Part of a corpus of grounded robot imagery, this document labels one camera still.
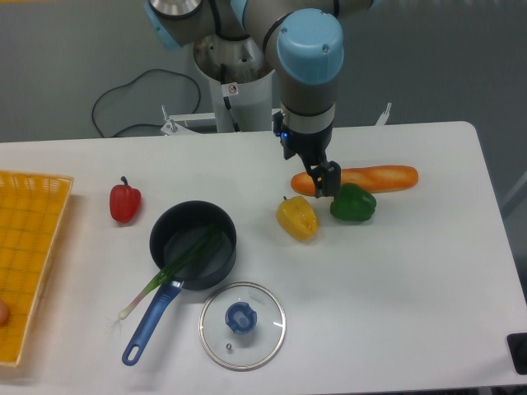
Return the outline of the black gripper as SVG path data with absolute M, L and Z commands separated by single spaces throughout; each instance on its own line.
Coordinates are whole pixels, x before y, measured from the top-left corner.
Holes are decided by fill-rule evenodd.
M 332 127 L 333 124 L 330 123 L 325 128 L 316 127 L 314 132 L 305 132 L 300 126 L 291 127 L 287 124 L 286 115 L 282 111 L 273 115 L 273 133 L 280 140 L 283 158 L 301 158 L 305 171 L 313 182 L 316 198 L 332 197 L 341 186 L 341 167 L 335 161 L 327 161 L 326 156 Z

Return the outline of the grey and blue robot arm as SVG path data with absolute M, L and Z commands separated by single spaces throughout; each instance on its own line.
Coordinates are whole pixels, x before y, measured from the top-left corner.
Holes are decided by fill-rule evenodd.
M 208 79 L 221 132 L 271 128 L 301 158 L 316 197 L 337 193 L 328 160 L 344 45 L 340 18 L 368 1 L 147 1 L 168 48 L 190 45 Z

